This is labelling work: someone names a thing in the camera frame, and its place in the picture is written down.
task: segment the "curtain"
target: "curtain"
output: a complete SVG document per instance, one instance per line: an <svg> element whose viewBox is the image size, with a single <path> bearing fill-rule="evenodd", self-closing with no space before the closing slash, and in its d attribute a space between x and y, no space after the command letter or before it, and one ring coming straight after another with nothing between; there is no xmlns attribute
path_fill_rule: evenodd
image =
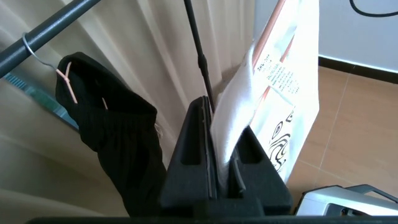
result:
<svg viewBox="0 0 398 224"><path fill-rule="evenodd" d="M69 2L0 0L0 49ZM254 0L192 4L210 82L217 88L252 42ZM168 165L190 102L206 94L183 1L102 0L36 54L58 65L75 52L103 64L157 108ZM12 74L55 93L55 72L33 57ZM126 215L96 154L74 129L5 80L0 81L0 114L0 189L77 206L90 214Z"/></svg>

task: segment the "black pole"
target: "black pole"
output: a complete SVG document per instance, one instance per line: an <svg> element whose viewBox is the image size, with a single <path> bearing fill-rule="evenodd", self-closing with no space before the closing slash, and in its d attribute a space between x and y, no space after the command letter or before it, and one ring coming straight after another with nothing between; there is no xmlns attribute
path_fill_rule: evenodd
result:
<svg viewBox="0 0 398 224"><path fill-rule="evenodd" d="M27 43L35 52L99 1L100 0L72 1L26 34ZM30 53L25 48L22 38L9 46L6 50L3 50L0 53L0 78L17 67L29 56Z"/></svg>
<svg viewBox="0 0 398 224"><path fill-rule="evenodd" d="M198 65L199 65L199 68L201 71L201 75L203 76L203 79L205 81L206 91L207 91L207 95L209 96L211 110L214 112L215 107L214 107L214 102L213 102L213 91L211 90L209 71L207 69L207 60L206 60L206 57L203 54L203 51L201 49L198 27L197 27L197 23L195 21L195 15L193 14L192 3L191 3L191 0L184 0L184 3L185 3L185 9L187 10L187 14L188 14L189 24L191 26L193 40L195 41L195 46L196 46L197 52L198 52Z"/></svg>

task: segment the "metal hook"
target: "metal hook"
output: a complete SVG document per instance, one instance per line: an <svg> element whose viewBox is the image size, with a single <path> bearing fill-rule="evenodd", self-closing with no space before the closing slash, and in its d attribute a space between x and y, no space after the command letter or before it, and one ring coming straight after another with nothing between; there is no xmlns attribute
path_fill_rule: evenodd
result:
<svg viewBox="0 0 398 224"><path fill-rule="evenodd" d="M35 54L35 52L33 52L33 50L29 47L29 44L27 44L27 41L26 41L26 32L22 33L22 41L23 41L23 43L24 43L26 49L27 49L27 50L33 55L33 57L35 57L40 63L42 63L43 65L52 67L54 70L57 70L57 68L56 68L54 65L52 65L52 64L50 64L50 63L47 63L47 62L44 62L43 60L41 60L41 59Z"/></svg>

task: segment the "floor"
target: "floor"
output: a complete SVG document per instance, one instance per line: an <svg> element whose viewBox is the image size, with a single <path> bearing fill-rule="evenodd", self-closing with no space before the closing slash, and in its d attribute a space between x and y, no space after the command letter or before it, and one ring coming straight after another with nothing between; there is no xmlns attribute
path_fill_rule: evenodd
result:
<svg viewBox="0 0 398 224"><path fill-rule="evenodd" d="M398 197L398 85L319 68L320 112L287 186L370 184Z"/></svg>

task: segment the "black baseboard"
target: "black baseboard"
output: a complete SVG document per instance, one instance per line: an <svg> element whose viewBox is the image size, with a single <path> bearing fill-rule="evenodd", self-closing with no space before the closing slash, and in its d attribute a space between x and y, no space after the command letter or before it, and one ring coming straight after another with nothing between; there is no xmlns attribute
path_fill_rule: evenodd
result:
<svg viewBox="0 0 398 224"><path fill-rule="evenodd" d="M334 69L337 71L347 72L362 77L373 78L380 81L398 84L398 73L387 72L375 68L369 68L359 65L353 65L346 62L340 62L324 57L318 58L318 64L321 67Z"/></svg>

